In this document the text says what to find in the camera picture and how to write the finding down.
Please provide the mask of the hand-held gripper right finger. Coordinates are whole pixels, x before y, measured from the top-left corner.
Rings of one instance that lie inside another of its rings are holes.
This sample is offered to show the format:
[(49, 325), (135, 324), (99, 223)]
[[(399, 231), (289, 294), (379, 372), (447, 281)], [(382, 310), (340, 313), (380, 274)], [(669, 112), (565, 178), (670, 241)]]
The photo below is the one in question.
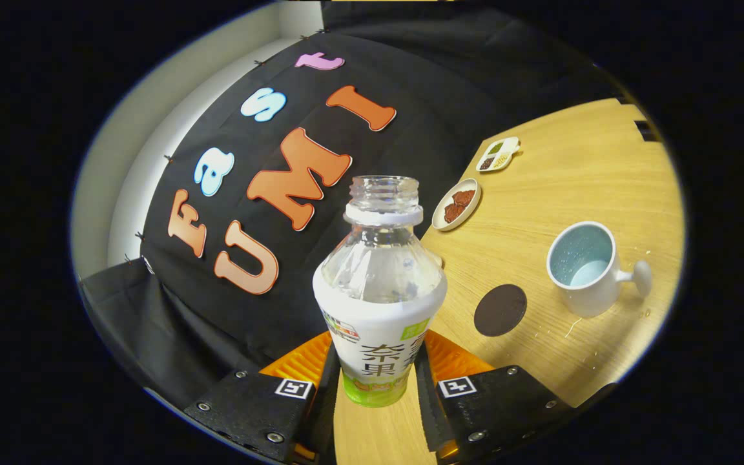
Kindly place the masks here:
[(484, 462), (562, 426), (573, 409), (518, 365), (492, 367), (434, 331), (415, 361), (417, 399), (437, 462)]

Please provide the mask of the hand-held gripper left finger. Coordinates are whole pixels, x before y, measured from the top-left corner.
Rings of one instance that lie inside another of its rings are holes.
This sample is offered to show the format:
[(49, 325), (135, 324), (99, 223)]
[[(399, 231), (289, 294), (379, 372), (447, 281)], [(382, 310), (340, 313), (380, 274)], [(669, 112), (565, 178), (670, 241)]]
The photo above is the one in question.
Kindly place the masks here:
[(233, 371), (184, 414), (237, 450), (268, 463), (334, 463), (340, 363), (331, 333), (259, 371)]

